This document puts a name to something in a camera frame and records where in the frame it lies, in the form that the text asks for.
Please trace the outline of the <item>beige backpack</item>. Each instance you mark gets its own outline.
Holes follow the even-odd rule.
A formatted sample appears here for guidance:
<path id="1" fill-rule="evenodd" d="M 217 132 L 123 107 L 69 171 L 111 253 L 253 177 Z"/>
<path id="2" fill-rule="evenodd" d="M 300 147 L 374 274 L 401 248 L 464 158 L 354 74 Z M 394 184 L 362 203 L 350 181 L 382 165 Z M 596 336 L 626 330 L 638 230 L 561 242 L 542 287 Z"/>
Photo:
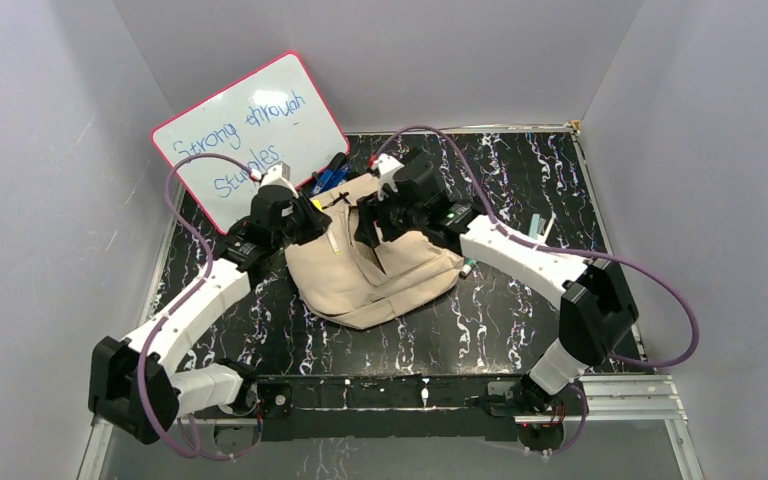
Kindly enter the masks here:
<path id="1" fill-rule="evenodd" d="M 451 290 L 464 260 L 411 231 L 372 249 L 353 239 L 356 202 L 373 193 L 369 174 L 314 197 L 331 217 L 340 248 L 335 255 L 326 234 L 285 250 L 290 276 L 304 305 L 336 324 L 366 330 L 415 310 Z"/>

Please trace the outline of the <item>yellow white pen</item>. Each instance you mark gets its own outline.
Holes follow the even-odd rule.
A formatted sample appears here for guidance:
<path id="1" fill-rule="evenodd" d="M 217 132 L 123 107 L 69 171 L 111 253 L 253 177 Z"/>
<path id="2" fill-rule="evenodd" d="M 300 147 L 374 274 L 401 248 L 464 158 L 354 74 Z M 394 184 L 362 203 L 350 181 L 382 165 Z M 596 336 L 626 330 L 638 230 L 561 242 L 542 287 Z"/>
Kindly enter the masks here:
<path id="1" fill-rule="evenodd" d="M 314 206 L 319 211 L 323 212 L 325 210 L 325 207 L 321 204 L 321 202 L 319 200 L 314 200 L 313 204 L 314 204 Z M 336 238 L 335 238 L 335 236 L 334 236 L 334 234 L 332 232 L 332 228 L 331 227 L 327 227 L 326 228 L 326 238 L 327 238 L 327 240 L 329 242 L 329 245 L 330 245 L 333 253 L 335 255 L 339 255 L 340 254 L 340 248 L 339 248 L 339 245 L 338 245 L 338 243 L 336 241 Z"/>

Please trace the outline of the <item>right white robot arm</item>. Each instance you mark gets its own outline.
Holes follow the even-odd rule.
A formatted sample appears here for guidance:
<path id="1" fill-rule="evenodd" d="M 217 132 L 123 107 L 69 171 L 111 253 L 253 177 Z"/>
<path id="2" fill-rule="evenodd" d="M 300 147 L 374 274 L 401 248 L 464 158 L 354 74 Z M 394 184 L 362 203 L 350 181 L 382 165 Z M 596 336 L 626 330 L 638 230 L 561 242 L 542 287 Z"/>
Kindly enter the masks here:
<path id="1" fill-rule="evenodd" d="M 621 265 L 596 252 L 555 251 L 520 237 L 477 202 L 455 201 L 427 162 L 380 154 L 371 160 L 374 193 L 358 202 L 355 240 L 375 248 L 410 232 L 434 246 L 487 264 L 549 301 L 559 314 L 557 339 L 521 381 L 525 405 L 550 413 L 563 389 L 605 362 L 639 311 Z"/>

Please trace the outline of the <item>green white glue stick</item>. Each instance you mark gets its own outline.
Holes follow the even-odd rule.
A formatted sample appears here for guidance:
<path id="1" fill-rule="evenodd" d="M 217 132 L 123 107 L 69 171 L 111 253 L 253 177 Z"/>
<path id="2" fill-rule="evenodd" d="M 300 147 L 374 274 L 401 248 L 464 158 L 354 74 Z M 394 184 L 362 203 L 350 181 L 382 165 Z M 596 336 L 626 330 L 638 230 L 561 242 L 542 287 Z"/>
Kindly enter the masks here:
<path id="1" fill-rule="evenodd" d="M 474 269 L 475 263 L 472 260 L 466 260 L 460 271 L 461 277 L 467 277 Z"/>

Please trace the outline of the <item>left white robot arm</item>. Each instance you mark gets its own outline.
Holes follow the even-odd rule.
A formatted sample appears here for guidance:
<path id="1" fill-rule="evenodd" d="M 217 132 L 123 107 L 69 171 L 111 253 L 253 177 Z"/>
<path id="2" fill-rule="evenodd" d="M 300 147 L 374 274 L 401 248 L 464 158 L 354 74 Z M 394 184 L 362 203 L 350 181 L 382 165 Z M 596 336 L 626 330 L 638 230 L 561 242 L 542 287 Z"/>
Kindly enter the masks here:
<path id="1" fill-rule="evenodd" d="M 280 253 L 323 235 L 330 221 L 290 180 L 283 162 L 252 173 L 259 186 L 248 216 L 210 249 L 193 281 L 152 319 L 91 354 L 88 408 L 143 444 L 186 416 L 218 407 L 250 416 L 261 406 L 253 369 L 231 359 L 194 370 L 179 364 L 228 309 L 277 268 Z"/>

